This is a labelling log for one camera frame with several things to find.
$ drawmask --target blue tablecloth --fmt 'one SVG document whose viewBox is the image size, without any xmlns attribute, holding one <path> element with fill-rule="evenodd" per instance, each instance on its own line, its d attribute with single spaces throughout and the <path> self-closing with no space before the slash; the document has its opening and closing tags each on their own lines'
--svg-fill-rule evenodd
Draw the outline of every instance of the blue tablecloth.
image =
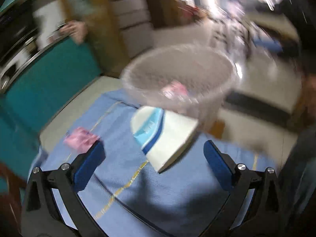
<svg viewBox="0 0 316 237">
<path fill-rule="evenodd" d="M 165 236 L 157 229 L 174 236 L 198 236 L 228 197 L 203 155 L 203 145 L 209 139 L 236 163 L 242 162 L 250 169 L 264 171 L 268 166 L 275 167 L 263 155 L 255 155 L 200 133 L 187 152 L 158 174 L 150 163 L 146 163 L 146 157 L 130 130 L 131 117 L 138 107 L 123 90 L 108 92 L 101 95 L 69 129 L 71 132 L 82 126 L 90 130 L 100 121 L 92 132 L 101 136 L 106 159 L 95 170 L 85 190 L 78 194 L 89 213 L 110 237 Z M 40 151 L 33 166 L 38 165 L 43 171 L 54 170 L 66 161 L 72 162 L 76 155 L 76 151 L 63 144 L 62 138 L 48 158 L 45 158 L 45 152 Z M 65 223 L 75 228 L 58 190 L 53 190 L 53 193 Z M 130 214 L 111 197 L 113 193 L 130 210 L 149 220 L 156 230 Z M 240 224 L 248 208 L 252 192 L 248 194 L 235 225 Z"/>
</svg>

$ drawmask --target tiled floor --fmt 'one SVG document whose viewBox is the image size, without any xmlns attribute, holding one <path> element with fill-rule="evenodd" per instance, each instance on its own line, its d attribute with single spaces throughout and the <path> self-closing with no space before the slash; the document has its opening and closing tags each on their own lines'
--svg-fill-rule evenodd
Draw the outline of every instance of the tiled floor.
<svg viewBox="0 0 316 237">
<path fill-rule="evenodd" d="M 159 30 L 154 34 L 157 46 L 177 43 L 208 43 L 212 23 Z M 235 89 L 238 92 L 291 112 L 299 95 L 300 77 L 293 66 L 258 50 L 247 65 L 242 66 L 242 78 Z M 223 138 L 247 149 L 268 154 L 280 167 L 284 165 L 297 135 L 281 127 L 251 116 L 221 109 L 219 118 L 225 121 Z"/>
<path fill-rule="evenodd" d="M 154 33 L 157 47 L 178 43 L 207 44 L 211 36 L 212 23 L 190 25 L 173 29 L 158 30 Z M 293 69 L 260 54 L 243 66 L 243 77 L 236 86 L 239 92 L 251 95 L 288 112 L 296 101 L 300 90 L 300 79 Z M 85 92 L 75 98 L 42 132 L 43 146 L 51 151 L 55 143 L 97 97 L 106 91 L 121 87 L 118 79 L 101 77 Z M 281 166 L 285 163 L 297 136 L 283 128 L 251 116 L 221 109 L 219 118 L 225 121 L 223 139 L 241 147 L 271 156 Z"/>
</svg>

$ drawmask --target pink sponge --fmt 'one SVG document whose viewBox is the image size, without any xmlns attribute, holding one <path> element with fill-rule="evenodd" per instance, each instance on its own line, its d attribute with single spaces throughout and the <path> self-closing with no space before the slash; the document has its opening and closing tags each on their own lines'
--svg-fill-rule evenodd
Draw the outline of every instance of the pink sponge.
<svg viewBox="0 0 316 237">
<path fill-rule="evenodd" d="M 99 136 L 90 133 L 83 127 L 78 127 L 65 138 L 64 143 L 79 153 L 86 153 L 98 139 L 100 139 Z"/>
</svg>

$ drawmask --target white sponge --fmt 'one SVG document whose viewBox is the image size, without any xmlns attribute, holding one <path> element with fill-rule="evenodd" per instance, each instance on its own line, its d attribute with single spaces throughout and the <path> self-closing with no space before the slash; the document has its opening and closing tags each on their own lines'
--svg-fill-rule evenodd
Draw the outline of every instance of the white sponge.
<svg viewBox="0 0 316 237">
<path fill-rule="evenodd" d="M 157 172 L 171 165 L 190 143 L 198 120 L 143 106 L 131 120 L 132 133 Z"/>
</svg>

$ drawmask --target plastic container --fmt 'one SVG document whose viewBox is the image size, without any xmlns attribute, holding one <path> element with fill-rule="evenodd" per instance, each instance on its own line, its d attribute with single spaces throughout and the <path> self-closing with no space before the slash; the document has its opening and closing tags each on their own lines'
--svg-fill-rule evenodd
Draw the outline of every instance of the plastic container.
<svg viewBox="0 0 316 237">
<path fill-rule="evenodd" d="M 181 44 L 152 50 L 133 60 L 122 72 L 124 88 L 141 105 L 160 107 L 196 118 L 209 131 L 236 81 L 236 67 L 211 47 Z M 167 97 L 162 89 L 172 81 L 188 95 Z"/>
</svg>

